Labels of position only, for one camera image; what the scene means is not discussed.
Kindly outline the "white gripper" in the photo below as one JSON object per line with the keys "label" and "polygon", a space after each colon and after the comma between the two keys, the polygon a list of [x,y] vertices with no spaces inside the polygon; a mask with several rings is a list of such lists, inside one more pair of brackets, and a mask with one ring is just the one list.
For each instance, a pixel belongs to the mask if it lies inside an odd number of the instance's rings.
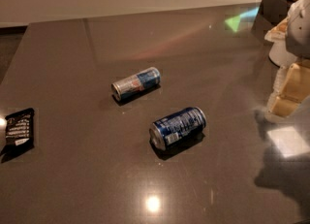
{"label": "white gripper", "polygon": [[279,68],[266,105],[266,118],[286,118],[310,96],[310,0],[293,3],[288,18],[268,30],[264,38],[271,43],[286,38],[287,51],[305,58]]}

